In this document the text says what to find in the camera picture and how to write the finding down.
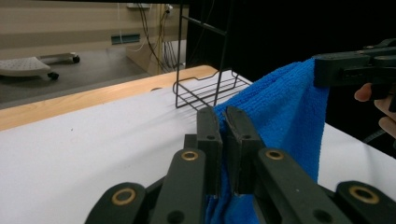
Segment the wire rack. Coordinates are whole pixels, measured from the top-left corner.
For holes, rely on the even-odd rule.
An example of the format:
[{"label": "wire rack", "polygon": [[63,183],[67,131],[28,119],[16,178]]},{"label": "wire rack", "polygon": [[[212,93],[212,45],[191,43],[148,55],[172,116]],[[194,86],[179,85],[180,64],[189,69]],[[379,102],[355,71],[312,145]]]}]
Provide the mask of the wire rack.
[{"label": "wire rack", "polygon": [[[176,95],[176,108],[183,107],[185,105],[192,106],[198,110],[202,106],[214,106],[222,99],[229,98],[230,96],[240,92],[246,85],[249,85],[249,81],[241,78],[239,75],[234,74],[232,70],[225,70],[224,58],[227,53],[228,34],[231,28],[233,10],[235,0],[231,0],[229,17],[226,25],[226,30],[220,30],[207,23],[183,16],[183,0],[180,0],[180,11],[179,11],[179,26],[178,26],[178,51],[177,51],[177,64],[180,64],[180,42],[181,42],[181,28],[182,20],[187,20],[193,24],[199,25],[206,30],[212,31],[216,34],[224,37],[224,44],[221,53],[219,71],[211,77],[195,78],[196,81],[211,81],[203,82],[198,88],[191,88],[188,85],[182,84],[186,79],[180,79],[179,66],[177,67],[177,81],[174,84],[174,93]],[[202,9],[205,11],[205,1],[202,3]],[[230,76],[223,77],[223,72],[231,73]]]}]

